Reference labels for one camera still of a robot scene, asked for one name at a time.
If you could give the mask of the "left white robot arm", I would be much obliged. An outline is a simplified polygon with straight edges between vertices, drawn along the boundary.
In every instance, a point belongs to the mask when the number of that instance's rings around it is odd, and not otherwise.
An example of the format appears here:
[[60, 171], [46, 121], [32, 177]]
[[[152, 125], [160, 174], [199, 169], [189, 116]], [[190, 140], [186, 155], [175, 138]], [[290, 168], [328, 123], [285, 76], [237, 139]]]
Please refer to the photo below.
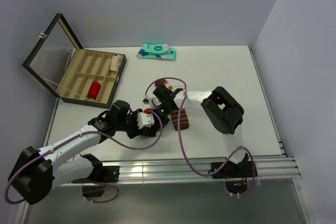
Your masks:
[[5, 200], [12, 205], [9, 189], [13, 187], [30, 205], [42, 201], [54, 188], [76, 179], [98, 181], [102, 176], [102, 163], [91, 154], [71, 161], [80, 152], [112, 140], [116, 132], [125, 132], [129, 138], [143, 135], [155, 123], [153, 114], [142, 109], [132, 111], [122, 100], [109, 110], [91, 119], [76, 133], [54, 144], [35, 149], [24, 149], [8, 178]]

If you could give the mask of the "black white striped sock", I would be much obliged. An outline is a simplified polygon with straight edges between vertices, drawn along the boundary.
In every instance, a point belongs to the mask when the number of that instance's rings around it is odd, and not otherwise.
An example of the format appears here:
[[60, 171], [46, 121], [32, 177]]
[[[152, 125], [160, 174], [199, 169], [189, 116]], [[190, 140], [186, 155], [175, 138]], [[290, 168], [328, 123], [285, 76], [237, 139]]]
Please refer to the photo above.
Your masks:
[[155, 137], [156, 134], [161, 130], [159, 119], [161, 120], [162, 126], [165, 127], [169, 122], [168, 109], [158, 100], [158, 98], [148, 98], [149, 108], [145, 109], [144, 112], [149, 114], [153, 119], [153, 125], [146, 126], [141, 133], [141, 136]]

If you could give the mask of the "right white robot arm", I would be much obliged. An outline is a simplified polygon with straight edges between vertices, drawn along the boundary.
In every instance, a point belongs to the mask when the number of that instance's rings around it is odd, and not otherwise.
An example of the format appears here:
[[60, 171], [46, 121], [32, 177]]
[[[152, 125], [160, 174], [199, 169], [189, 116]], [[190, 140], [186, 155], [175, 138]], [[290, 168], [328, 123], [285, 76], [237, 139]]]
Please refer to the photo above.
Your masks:
[[[244, 109], [223, 87], [216, 87], [212, 91], [196, 92], [182, 88], [171, 90], [162, 84], [155, 88], [153, 94], [160, 101], [160, 105], [155, 110], [162, 116], [167, 114], [171, 116], [178, 133], [182, 155], [194, 173], [203, 177], [247, 179], [246, 166], [250, 164], [252, 179], [257, 177], [254, 158], [243, 146], [241, 125]], [[203, 110], [215, 130], [224, 137], [225, 148], [229, 155], [210, 173], [205, 174], [196, 170], [185, 152], [181, 134], [181, 128], [188, 125], [188, 121], [182, 114], [185, 107]]]

